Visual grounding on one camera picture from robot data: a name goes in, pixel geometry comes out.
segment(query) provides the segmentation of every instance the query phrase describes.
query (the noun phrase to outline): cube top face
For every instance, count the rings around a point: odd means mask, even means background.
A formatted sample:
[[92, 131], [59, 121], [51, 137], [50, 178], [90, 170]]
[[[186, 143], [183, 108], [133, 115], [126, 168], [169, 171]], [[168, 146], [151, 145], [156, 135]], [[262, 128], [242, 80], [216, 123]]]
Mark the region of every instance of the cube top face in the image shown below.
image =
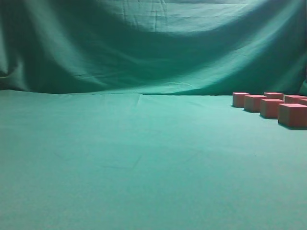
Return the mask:
[[264, 95], [283, 95], [283, 93], [280, 92], [265, 92]]
[[300, 96], [300, 95], [286, 95], [288, 98], [307, 98], [306, 96]]
[[289, 107], [289, 108], [292, 108], [292, 107], [307, 108], [307, 105], [303, 105], [303, 104], [281, 104], [281, 106]]
[[273, 99], [273, 98], [263, 98], [261, 99], [262, 101], [265, 101], [265, 102], [281, 102], [283, 103], [283, 100], [280, 100], [280, 99]]
[[263, 96], [263, 95], [247, 95], [246, 97], [249, 97], [249, 98], [266, 98], [266, 96]]
[[232, 95], [249, 95], [247, 92], [233, 92]]

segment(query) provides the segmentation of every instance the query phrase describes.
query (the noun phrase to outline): table surface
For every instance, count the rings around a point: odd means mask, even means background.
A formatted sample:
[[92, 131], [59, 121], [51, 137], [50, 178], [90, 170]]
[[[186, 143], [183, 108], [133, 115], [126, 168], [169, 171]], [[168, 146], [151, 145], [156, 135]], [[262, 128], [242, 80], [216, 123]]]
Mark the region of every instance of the table surface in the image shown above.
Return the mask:
[[1, 91], [0, 229], [305, 229], [307, 130], [231, 103]]

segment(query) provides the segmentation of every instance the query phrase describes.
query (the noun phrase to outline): green backdrop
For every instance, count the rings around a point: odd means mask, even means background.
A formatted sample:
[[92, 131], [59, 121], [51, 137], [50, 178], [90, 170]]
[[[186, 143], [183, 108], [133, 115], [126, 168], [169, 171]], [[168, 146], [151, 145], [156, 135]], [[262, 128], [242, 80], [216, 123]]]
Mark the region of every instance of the green backdrop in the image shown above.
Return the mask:
[[0, 0], [0, 85], [307, 94], [305, 0]]

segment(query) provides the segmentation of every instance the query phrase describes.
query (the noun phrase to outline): green cloth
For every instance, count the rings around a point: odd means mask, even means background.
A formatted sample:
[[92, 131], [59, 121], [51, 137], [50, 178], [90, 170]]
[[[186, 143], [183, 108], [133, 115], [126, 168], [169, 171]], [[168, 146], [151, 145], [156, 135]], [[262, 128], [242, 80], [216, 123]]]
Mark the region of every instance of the green cloth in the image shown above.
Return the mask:
[[1, 230], [303, 230], [306, 130], [231, 96], [0, 92]]
[[305, 9], [305, 0], [2, 0], [0, 87], [298, 93]]

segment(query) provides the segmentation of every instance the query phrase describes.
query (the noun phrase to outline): wooden cube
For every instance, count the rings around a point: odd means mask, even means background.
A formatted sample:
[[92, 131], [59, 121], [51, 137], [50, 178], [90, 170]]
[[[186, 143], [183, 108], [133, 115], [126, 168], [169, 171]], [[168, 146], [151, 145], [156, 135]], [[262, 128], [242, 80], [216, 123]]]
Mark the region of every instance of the wooden cube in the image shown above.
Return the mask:
[[278, 123], [288, 127], [307, 127], [307, 105], [280, 104]]
[[280, 99], [261, 99], [260, 115], [265, 118], [278, 118], [278, 107], [282, 104]]
[[265, 99], [263, 95], [246, 95], [244, 96], [244, 109], [248, 112], [259, 113], [261, 99]]
[[244, 108], [244, 96], [249, 95], [246, 92], [234, 92], [232, 94], [232, 105], [237, 108]]
[[283, 93], [279, 92], [265, 92], [264, 96], [270, 99], [280, 99], [283, 100]]
[[298, 99], [298, 103], [299, 104], [304, 104], [304, 105], [307, 105], [307, 98], [304, 98], [304, 99]]
[[290, 103], [298, 104], [298, 99], [301, 99], [301, 98], [307, 98], [307, 97], [300, 96], [300, 95], [286, 95], [284, 97], [284, 103], [285, 104], [290, 104]]

